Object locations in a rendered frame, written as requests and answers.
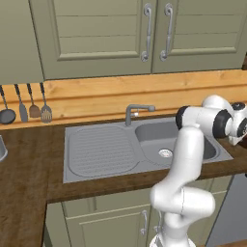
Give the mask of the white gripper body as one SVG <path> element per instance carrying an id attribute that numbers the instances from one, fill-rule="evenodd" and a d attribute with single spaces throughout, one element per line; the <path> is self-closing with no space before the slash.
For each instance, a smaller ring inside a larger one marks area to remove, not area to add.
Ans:
<path id="1" fill-rule="evenodd" d="M 229 142 L 233 146 L 237 145 L 242 140 L 243 140 L 243 136 L 241 136 L 241 137 L 233 137 L 233 136 L 230 136 L 229 137 Z"/>

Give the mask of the green base cupboard door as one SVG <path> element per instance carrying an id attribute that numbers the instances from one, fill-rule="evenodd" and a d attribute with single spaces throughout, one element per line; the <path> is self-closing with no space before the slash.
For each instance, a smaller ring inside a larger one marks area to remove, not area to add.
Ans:
<path id="1" fill-rule="evenodd" d="M 231 179 L 231 176 L 226 176 L 220 178 L 196 180 L 189 183 L 190 187 L 197 187 L 210 192 L 215 199 L 215 210 L 213 214 L 207 218 L 193 223 L 188 230 L 189 238 L 197 246 L 206 244 L 212 226 L 215 222 L 221 205 L 224 202 Z"/>
<path id="2" fill-rule="evenodd" d="M 148 212 L 145 235 L 142 211 Z M 156 232 L 158 213 L 150 204 L 67 217 L 71 247 L 149 247 Z"/>

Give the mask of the grey sink tap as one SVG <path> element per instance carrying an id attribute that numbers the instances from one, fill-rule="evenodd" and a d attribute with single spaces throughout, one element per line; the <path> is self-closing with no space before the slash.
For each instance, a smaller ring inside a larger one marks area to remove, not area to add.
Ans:
<path id="1" fill-rule="evenodd" d="M 154 105 L 147 105 L 147 104 L 129 104 L 125 110 L 125 126 L 131 125 L 131 118 L 139 116 L 140 109 L 147 109 L 149 112 L 155 111 Z"/>

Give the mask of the grey kitchen sink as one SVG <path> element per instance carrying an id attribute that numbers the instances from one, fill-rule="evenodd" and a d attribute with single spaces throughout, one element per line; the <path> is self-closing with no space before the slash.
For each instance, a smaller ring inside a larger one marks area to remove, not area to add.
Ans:
<path id="1" fill-rule="evenodd" d="M 177 138 L 173 117 L 68 127 L 63 182 L 168 169 Z"/>

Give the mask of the grey dishwasher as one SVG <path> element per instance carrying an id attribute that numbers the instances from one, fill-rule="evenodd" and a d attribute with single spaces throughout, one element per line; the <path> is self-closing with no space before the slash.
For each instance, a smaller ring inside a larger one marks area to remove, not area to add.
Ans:
<path id="1" fill-rule="evenodd" d="M 206 242 L 216 247 L 247 239 L 247 174 L 234 175 Z"/>

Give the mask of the green base drawer front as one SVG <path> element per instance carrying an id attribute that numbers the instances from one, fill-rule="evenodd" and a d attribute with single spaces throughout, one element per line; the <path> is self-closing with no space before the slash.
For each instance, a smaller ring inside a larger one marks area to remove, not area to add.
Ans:
<path id="1" fill-rule="evenodd" d="M 116 194 L 62 202 L 67 217 L 98 213 L 113 209 L 145 205 L 150 202 L 150 189 L 140 189 Z"/>

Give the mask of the grey slotted hanging spatula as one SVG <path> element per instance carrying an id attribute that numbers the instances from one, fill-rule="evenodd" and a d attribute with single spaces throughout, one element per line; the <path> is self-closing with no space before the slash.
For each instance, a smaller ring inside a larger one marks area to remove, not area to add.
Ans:
<path id="1" fill-rule="evenodd" d="M 52 110 L 51 108 L 46 104 L 46 98 L 44 94 L 44 86 L 43 83 L 40 83 L 41 87 L 41 93 L 42 93 L 42 100 L 43 100 L 43 107 L 41 108 L 41 121 L 43 123 L 51 123 L 52 122 Z"/>

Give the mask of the brown hanging spatula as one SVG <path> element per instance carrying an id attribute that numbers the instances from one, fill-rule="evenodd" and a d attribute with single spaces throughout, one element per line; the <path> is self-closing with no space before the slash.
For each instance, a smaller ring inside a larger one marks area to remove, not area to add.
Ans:
<path id="1" fill-rule="evenodd" d="M 30 84 L 27 84 L 27 89 L 28 89 L 28 93 L 30 95 L 30 98 L 32 98 L 33 95 L 32 95 L 32 89 L 31 89 L 31 85 Z M 33 99 L 31 99 L 31 106 L 29 107 L 29 114 L 30 114 L 31 118 L 39 118 L 41 116 L 41 110 L 34 103 Z"/>

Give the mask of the grey hanging turner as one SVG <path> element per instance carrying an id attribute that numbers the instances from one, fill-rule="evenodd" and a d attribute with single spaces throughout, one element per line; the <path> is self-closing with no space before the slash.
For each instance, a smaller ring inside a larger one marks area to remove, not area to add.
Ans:
<path id="1" fill-rule="evenodd" d="M 19 88 L 18 88 L 18 85 L 15 84 L 14 85 L 14 88 L 15 88 L 15 92 L 18 96 L 18 100 L 19 100 L 19 115 L 20 115 L 20 118 L 21 120 L 24 122 L 24 123 L 27 123 L 28 122 L 28 114 L 27 114 L 27 110 L 26 110 L 26 107 L 25 105 L 23 104 L 22 102 L 22 99 L 21 99 L 21 95 L 20 95 L 20 91 L 19 91 Z"/>

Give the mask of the black hanging ladle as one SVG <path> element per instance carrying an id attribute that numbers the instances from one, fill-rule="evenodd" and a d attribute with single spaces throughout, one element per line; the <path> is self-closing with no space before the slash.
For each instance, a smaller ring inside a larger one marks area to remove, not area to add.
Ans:
<path id="1" fill-rule="evenodd" d="M 16 114 L 13 109 L 8 108 L 8 104 L 5 99 L 4 90 L 1 85 L 0 85 L 0 94 L 1 94 L 1 97 L 5 105 L 5 108 L 0 111 L 0 123 L 1 124 L 11 124 L 14 122 Z"/>

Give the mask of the grey metal pot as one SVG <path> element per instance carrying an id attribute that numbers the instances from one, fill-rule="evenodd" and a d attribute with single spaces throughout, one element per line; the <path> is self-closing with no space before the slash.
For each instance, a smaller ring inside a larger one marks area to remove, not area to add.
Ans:
<path id="1" fill-rule="evenodd" d="M 8 156 L 8 150 L 5 146 L 2 136 L 0 135 L 0 162 Z"/>

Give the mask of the green wall cupboard door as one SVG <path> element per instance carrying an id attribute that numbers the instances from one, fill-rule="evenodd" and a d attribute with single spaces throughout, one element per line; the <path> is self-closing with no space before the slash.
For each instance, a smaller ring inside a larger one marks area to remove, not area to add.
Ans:
<path id="1" fill-rule="evenodd" d="M 167 59 L 160 60 L 166 47 L 173 5 L 171 44 Z M 239 69 L 247 52 L 247 0 L 158 0 L 152 71 L 154 73 Z"/>
<path id="2" fill-rule="evenodd" d="M 29 0 L 45 79 L 151 72 L 157 0 Z M 146 62 L 151 3 L 151 48 Z"/>

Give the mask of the plain green wall cupboard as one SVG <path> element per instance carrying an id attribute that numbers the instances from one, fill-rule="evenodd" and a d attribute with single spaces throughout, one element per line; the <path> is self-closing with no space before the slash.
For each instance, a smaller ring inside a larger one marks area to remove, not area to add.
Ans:
<path id="1" fill-rule="evenodd" d="M 0 0 L 0 84 L 42 82 L 28 0 Z"/>

